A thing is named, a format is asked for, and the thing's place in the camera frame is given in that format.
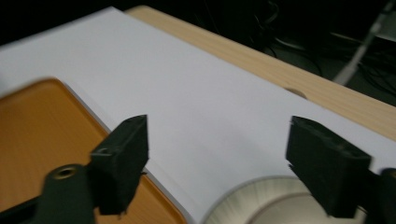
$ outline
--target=orange tray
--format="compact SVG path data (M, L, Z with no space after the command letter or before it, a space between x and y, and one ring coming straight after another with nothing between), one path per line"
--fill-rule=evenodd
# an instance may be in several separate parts
M41 192L44 177L69 163L87 164L107 136L66 86L39 80L0 99L0 212ZM142 175L127 215L97 216L97 223L186 223L185 218Z

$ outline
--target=white paper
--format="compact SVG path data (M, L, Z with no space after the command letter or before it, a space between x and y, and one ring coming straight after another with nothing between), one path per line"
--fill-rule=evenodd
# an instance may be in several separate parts
M375 172L396 167L394 141L114 8L0 48L0 95L42 77L67 84L110 130L147 114L147 168L191 223L246 181L293 175L293 115L371 154Z

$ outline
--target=dark background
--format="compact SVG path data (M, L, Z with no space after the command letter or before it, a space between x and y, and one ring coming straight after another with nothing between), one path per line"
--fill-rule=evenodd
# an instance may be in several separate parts
M302 44L320 43L330 31L362 38L385 0L16 0L0 2L0 45L113 6L126 10L154 7L250 47L262 32L260 23L274 14L264 35L276 32Z

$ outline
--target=black cable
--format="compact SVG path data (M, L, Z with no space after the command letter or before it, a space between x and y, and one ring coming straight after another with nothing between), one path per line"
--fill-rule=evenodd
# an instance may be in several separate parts
M274 58L277 58L276 52L269 46L267 46L267 48L273 53Z
M221 32L220 32L218 26L216 25L215 20L213 19L212 13L210 12L210 8L209 8L209 6L207 5L206 0L204 0L204 4L205 4L205 8L206 8L207 14L209 14L209 18L210 18L210 20L212 21L213 27L215 28L215 30L216 30L216 32L218 33L218 35L221 35Z
M385 83L388 83L391 86L391 90L389 90L388 88L382 86L381 84L379 84L373 77L372 74L367 70L367 68L360 63L359 64L359 69L362 71L363 77L364 79L370 83L373 87L375 87L376 89L383 91L387 94L390 94L394 97L396 97L396 89L390 85L390 83L386 80Z

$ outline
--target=wooden table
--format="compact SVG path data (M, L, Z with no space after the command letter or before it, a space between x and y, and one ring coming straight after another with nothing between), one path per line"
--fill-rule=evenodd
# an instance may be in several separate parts
M396 107L392 105L315 76L150 7L135 7L126 13L280 87L299 91L309 101L396 140Z

